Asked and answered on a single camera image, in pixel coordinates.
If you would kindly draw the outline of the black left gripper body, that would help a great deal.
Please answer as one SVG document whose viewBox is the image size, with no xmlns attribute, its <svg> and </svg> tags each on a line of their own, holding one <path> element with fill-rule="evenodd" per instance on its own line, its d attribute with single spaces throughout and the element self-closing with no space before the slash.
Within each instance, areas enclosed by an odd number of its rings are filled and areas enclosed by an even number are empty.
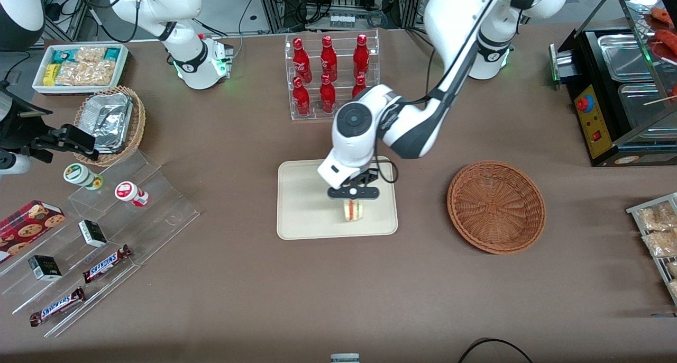
<svg viewBox="0 0 677 363">
<path fill-rule="evenodd" d="M 377 168 L 368 168 L 357 176 L 346 180 L 338 189 L 329 187 L 328 197 L 331 199 L 344 199 L 348 201 L 375 201 L 379 197 L 379 189 L 370 186 L 379 179 Z"/>
</svg>

